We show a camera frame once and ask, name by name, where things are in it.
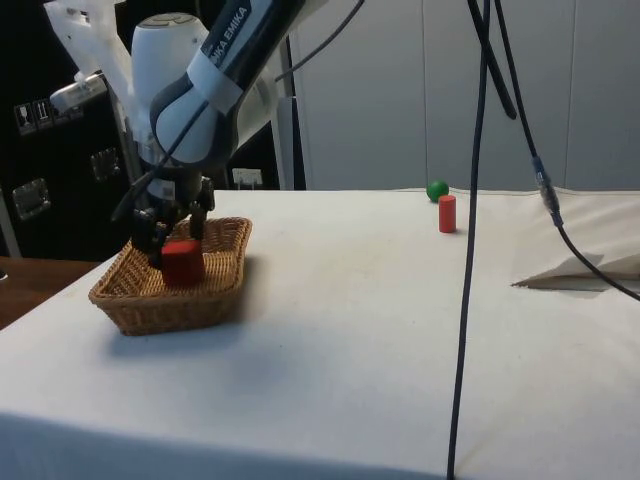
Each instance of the red cube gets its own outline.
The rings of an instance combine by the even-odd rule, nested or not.
[[[169,242],[162,247],[162,279],[167,287],[193,287],[203,278],[204,258],[198,240]]]

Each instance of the black cabinet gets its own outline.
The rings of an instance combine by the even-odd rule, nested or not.
[[[127,223],[109,219],[128,188],[118,132],[107,96],[66,116],[51,107],[48,97],[77,68],[42,3],[5,5],[0,187],[23,256],[101,260],[128,239]],[[120,172],[99,181],[92,158],[101,152],[118,159]]]

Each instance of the black cable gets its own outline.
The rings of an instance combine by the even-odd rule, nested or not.
[[[504,78],[502,77],[502,72],[498,66],[498,61],[493,53],[493,47],[491,47],[491,41],[488,36],[483,36],[482,33],[484,29],[484,22],[482,20],[482,15],[480,14],[480,8],[478,7],[477,0],[467,0],[467,5],[469,6],[473,26],[476,29],[476,34],[478,35],[478,40],[482,46],[482,51],[487,57],[487,64],[489,66],[489,71],[491,72],[491,78],[493,78],[493,84],[495,85],[498,96],[500,97],[500,102],[502,102],[504,113],[506,113],[507,117],[511,120],[515,120],[517,116],[516,109],[513,106],[511,96],[509,95],[507,86],[504,83]]]
[[[597,278],[612,286],[616,290],[624,293],[625,295],[630,296],[634,300],[640,301],[640,295],[629,290],[624,285],[613,280],[611,277],[602,272],[598,267],[593,265],[573,244],[567,232],[563,227],[562,217],[560,215],[560,204],[558,202],[557,196],[555,194],[553,185],[551,184],[551,180],[546,175],[544,171],[544,166],[542,164],[542,160],[538,157],[538,153],[536,150],[535,143],[533,141],[533,135],[531,134],[531,129],[529,127],[529,122],[527,120],[527,114],[524,108],[524,102],[522,101],[522,92],[520,90],[520,82],[518,80],[518,72],[516,70],[516,64],[513,59],[513,52],[511,50],[511,41],[509,40],[509,33],[507,31],[507,23],[504,19],[504,11],[502,10],[502,1],[495,0],[496,3],[496,13],[498,14],[498,23],[500,24],[500,31],[502,34],[502,41],[504,43],[504,49],[507,55],[507,63],[509,64],[509,72],[511,75],[511,82],[513,83],[513,91],[516,97],[516,104],[518,106],[518,113],[520,115],[520,121],[522,122],[522,129],[524,130],[525,137],[527,139],[527,144],[529,145],[529,150],[531,152],[531,156],[533,157],[533,164],[536,170],[536,175],[538,178],[538,183],[541,188],[542,197],[547,205],[551,213],[551,217],[553,218],[554,224],[562,237],[562,240],[567,245],[571,253],[575,255],[575,257],[587,268],[589,269]]]
[[[165,152],[160,162],[158,162],[152,170],[149,170],[147,173],[145,173],[143,176],[141,176],[131,184],[131,187],[129,187],[129,190],[127,191],[127,193],[125,193],[124,197],[122,197],[122,200],[120,200],[120,203],[118,203],[118,206],[111,214],[112,222],[118,221],[133,208],[133,204],[135,203],[135,201],[140,195],[142,195],[149,184],[158,176],[158,173],[160,173],[162,167],[164,167],[169,159],[171,159],[171,155],[173,155],[176,149],[180,146],[180,143],[182,142],[182,140],[184,140],[184,137],[187,136],[189,130],[191,130],[191,127],[193,127],[193,124],[196,123],[196,120],[198,120],[202,112],[204,112],[208,106],[209,102],[207,101],[204,101],[200,104],[198,109],[194,112],[191,118],[189,118],[189,121],[185,124],[176,139],[173,141],[173,144],[171,145],[171,147],[169,147],[169,150]]]
[[[489,36],[491,18],[491,0],[484,0],[484,32]],[[456,380],[453,390],[453,409],[451,412],[451,430],[449,433],[449,458],[447,462],[447,479],[455,479],[456,444],[458,441],[458,420],[460,418],[460,401],[462,398],[462,379],[464,374],[464,360],[467,346],[467,323],[469,318],[469,301],[471,297],[471,279],[473,276],[473,259],[476,245],[476,219],[478,211],[478,172],[480,169],[480,146],[482,143],[482,129],[484,127],[484,112],[487,103],[487,56],[482,49],[480,60],[480,86],[478,92],[478,110],[476,127],[473,138],[473,156],[471,159],[471,189],[469,206],[469,233],[467,237],[467,259],[464,272],[464,287],[462,289],[462,305],[460,307],[460,336],[458,339],[458,362],[456,366]]]
[[[307,55],[298,63],[296,63],[293,67],[285,70],[280,75],[278,75],[275,78],[275,81],[279,82],[280,80],[287,77],[288,75],[293,74],[293,72],[295,72],[296,70],[299,70],[300,68],[302,68],[309,60],[311,60],[313,57],[319,54],[322,50],[324,50],[331,42],[333,42],[336,39],[336,37],[340,35],[345,28],[347,28],[347,25],[349,25],[353,17],[356,16],[356,13],[358,13],[358,10],[360,10],[360,8],[362,8],[362,5],[364,5],[364,1],[365,0],[358,0],[358,3],[356,3],[355,7],[353,7],[353,9],[349,12],[349,15],[347,15],[347,17],[342,21],[342,23],[338,25],[338,28],[336,28],[334,32],[331,35],[329,35],[329,37],[324,42],[322,42],[315,49],[313,49],[313,51],[309,55]]]
[[[518,106],[518,114],[520,115],[520,122],[522,123],[522,129],[524,130],[524,136],[527,138],[527,144],[529,145],[529,151],[532,157],[537,157],[536,146],[533,143],[533,136],[531,135],[531,129],[529,128],[529,121],[527,120],[527,114],[524,110],[524,102],[522,101],[522,91],[520,90],[520,81],[518,80],[518,72],[516,70],[516,63],[513,59],[513,52],[511,51],[511,41],[509,40],[509,34],[507,33],[507,23],[504,20],[504,11],[502,10],[501,0],[495,0],[496,13],[498,14],[498,23],[500,24],[500,33],[502,35],[502,43],[504,43],[504,50],[507,54],[507,63],[509,64],[509,74],[511,75],[511,83],[513,84],[513,93],[516,97],[516,105]]]

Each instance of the green ball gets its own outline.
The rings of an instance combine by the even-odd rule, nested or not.
[[[441,196],[449,195],[449,185],[440,180],[431,182],[427,187],[427,195],[433,203],[438,203]]]

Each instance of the red cylinder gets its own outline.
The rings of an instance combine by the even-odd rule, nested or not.
[[[440,210],[440,231],[454,233],[456,231],[456,197],[443,195],[438,200]]]

